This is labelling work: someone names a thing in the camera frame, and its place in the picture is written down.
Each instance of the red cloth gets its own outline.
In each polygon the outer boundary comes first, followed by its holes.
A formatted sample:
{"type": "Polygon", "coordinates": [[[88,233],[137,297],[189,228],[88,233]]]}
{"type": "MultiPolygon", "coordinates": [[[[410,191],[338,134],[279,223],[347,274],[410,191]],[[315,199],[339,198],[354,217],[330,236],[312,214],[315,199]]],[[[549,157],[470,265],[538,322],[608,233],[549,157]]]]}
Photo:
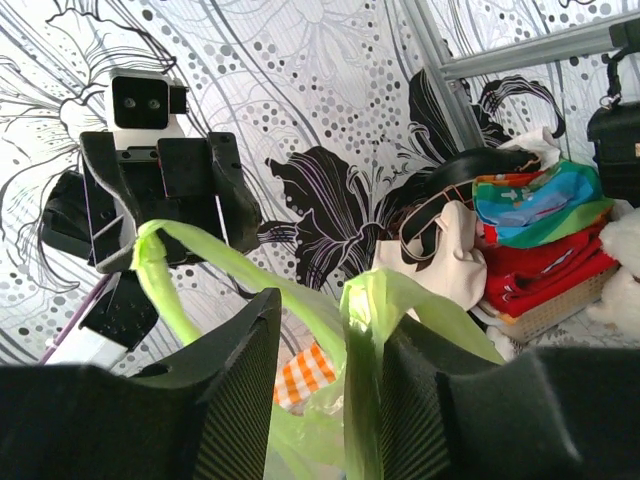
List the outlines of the red cloth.
{"type": "Polygon", "coordinates": [[[603,223],[540,247],[485,250],[485,300],[511,317],[551,300],[616,262],[600,249],[603,223]]]}

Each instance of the black bag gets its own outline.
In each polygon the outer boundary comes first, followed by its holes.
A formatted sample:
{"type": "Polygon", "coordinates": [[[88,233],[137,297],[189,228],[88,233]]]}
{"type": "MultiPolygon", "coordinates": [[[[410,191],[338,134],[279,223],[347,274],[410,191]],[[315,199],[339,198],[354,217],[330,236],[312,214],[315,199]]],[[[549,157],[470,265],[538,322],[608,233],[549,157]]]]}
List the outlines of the black bag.
{"type": "Polygon", "coordinates": [[[587,136],[594,142],[595,162],[600,172],[602,190],[609,198],[627,200],[640,206],[640,102],[620,103],[622,87],[618,63],[630,48],[618,52],[607,67],[609,91],[603,104],[593,114],[587,136]]]}
{"type": "Polygon", "coordinates": [[[89,258],[91,233],[80,173],[67,170],[58,179],[42,212],[40,238],[51,248],[89,258]]]}

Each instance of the clear plastic bag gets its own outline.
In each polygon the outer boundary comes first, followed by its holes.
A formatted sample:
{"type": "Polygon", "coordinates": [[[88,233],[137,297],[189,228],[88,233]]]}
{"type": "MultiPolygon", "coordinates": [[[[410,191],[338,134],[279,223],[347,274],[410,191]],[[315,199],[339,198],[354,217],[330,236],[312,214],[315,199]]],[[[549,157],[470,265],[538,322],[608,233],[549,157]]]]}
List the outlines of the clear plastic bag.
{"type": "Polygon", "coordinates": [[[330,480],[343,478],[347,471],[349,478],[361,479],[371,471],[365,462],[372,452],[379,451],[377,437],[374,435],[367,445],[355,442],[351,419],[354,406],[369,403],[369,407],[376,408],[376,404],[375,400],[371,404],[362,397],[345,399],[345,327],[347,331],[358,328],[371,332],[375,365],[365,368],[371,370],[369,378],[373,380],[381,378],[384,342],[411,308],[422,323],[453,343],[496,363],[502,361],[460,307],[427,292],[402,274],[376,270],[359,275],[346,283],[339,307],[331,297],[258,268],[197,227],[153,220],[138,231],[131,268],[160,316],[185,345],[196,340],[200,332],[185,314],[171,282],[166,250],[156,234],[159,229],[248,288],[279,288],[283,306],[306,324],[334,365],[336,381],[311,395],[302,416],[273,406],[264,478],[330,480]],[[353,442],[347,448],[346,459],[345,441],[353,442]]]}

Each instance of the black handbag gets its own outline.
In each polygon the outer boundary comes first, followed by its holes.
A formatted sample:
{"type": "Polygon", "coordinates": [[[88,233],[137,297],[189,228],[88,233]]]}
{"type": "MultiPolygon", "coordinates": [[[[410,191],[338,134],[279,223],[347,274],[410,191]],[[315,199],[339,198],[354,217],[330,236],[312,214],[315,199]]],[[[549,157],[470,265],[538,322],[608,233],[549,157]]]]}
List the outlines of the black handbag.
{"type": "Polygon", "coordinates": [[[609,198],[640,206],[640,102],[621,103],[620,61],[634,53],[620,50],[607,67],[609,90],[589,120],[587,137],[595,145],[602,190],[609,198]]]}

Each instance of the gray metal pole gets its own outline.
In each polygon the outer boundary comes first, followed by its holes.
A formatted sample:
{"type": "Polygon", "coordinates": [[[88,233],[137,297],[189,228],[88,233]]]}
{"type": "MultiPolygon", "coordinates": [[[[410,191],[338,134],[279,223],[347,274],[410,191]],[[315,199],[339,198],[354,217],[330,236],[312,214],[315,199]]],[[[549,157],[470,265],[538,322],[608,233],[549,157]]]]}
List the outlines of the gray metal pole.
{"type": "Polygon", "coordinates": [[[444,62],[440,72],[445,80],[453,81],[458,78],[542,65],[580,55],[609,52],[613,50],[609,27],[637,18],[640,18],[640,11],[616,15],[508,47],[444,62]]]}
{"type": "Polygon", "coordinates": [[[459,82],[448,82],[442,75],[442,68],[451,58],[426,2],[401,0],[400,3],[418,39],[420,53],[427,62],[425,70],[458,149],[484,146],[482,132],[464,89],[460,88],[459,82]]]}

